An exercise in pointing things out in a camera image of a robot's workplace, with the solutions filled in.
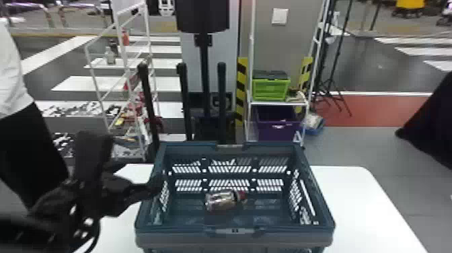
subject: yellow object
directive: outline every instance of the yellow object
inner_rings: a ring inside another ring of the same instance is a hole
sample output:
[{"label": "yellow object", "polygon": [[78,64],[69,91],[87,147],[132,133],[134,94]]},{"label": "yellow object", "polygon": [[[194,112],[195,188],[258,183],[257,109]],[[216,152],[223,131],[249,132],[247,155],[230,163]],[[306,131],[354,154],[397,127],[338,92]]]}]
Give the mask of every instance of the yellow object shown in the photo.
[{"label": "yellow object", "polygon": [[424,0],[397,0],[396,7],[403,9],[420,9],[425,6]]},{"label": "yellow object", "polygon": [[118,120],[114,123],[114,125],[119,127],[123,123],[124,123],[124,118],[118,118]]},{"label": "yellow object", "polygon": [[248,58],[239,57],[237,60],[237,89],[235,91],[235,126],[243,126],[245,118],[246,83]]},{"label": "yellow object", "polygon": [[[303,59],[303,63],[301,64],[300,78],[298,80],[298,86],[299,86],[299,89],[301,89],[301,92],[303,92],[304,94],[306,94],[309,89],[309,78],[311,77],[312,62],[313,62],[312,57],[305,57]],[[295,107],[296,114],[300,114],[302,111],[303,111],[302,106]]]}]

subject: light switch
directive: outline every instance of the light switch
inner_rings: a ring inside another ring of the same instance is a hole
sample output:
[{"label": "light switch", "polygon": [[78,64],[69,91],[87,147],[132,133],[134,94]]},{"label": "light switch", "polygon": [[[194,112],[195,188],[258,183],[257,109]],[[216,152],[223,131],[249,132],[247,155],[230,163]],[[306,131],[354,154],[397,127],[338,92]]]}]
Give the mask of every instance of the light switch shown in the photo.
[{"label": "light switch", "polygon": [[289,9],[273,8],[272,24],[285,25],[287,23],[287,14]]}]

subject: dark fabric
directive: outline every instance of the dark fabric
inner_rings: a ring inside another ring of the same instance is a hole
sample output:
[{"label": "dark fabric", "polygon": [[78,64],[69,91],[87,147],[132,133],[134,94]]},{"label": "dark fabric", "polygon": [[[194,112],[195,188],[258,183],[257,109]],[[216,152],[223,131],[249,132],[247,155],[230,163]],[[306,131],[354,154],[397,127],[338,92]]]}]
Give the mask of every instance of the dark fabric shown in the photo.
[{"label": "dark fabric", "polygon": [[0,119],[0,180],[29,209],[68,177],[46,123],[35,103]]},{"label": "dark fabric", "polygon": [[452,169],[452,72],[396,135]]}]

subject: shopping basket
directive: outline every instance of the shopping basket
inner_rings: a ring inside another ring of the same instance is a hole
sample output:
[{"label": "shopping basket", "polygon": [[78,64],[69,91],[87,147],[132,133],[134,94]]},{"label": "shopping basket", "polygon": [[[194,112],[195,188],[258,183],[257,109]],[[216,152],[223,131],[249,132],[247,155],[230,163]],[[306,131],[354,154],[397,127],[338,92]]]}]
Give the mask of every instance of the shopping basket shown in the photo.
[{"label": "shopping basket", "polygon": [[[151,176],[160,173],[161,194],[141,204],[135,221],[145,251],[321,252],[332,243],[334,220],[297,144],[163,143]],[[206,192],[224,189],[248,200],[209,213]]]}]

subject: yellow black warning stripe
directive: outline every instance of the yellow black warning stripe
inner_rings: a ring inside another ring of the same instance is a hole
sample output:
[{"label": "yellow black warning stripe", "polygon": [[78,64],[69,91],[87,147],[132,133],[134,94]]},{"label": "yellow black warning stripe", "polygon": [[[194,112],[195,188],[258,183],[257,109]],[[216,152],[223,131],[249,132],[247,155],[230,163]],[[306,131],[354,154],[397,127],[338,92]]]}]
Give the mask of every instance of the yellow black warning stripe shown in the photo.
[{"label": "yellow black warning stripe", "polygon": [[246,69],[248,68],[248,58],[239,57],[237,60],[237,88],[235,91],[235,126],[243,126],[245,118],[246,101]]},{"label": "yellow black warning stripe", "polygon": [[301,65],[300,79],[298,81],[298,85],[304,94],[306,94],[307,90],[309,89],[309,78],[311,77],[312,62],[313,62],[312,57],[305,57],[303,59],[303,64]]}]

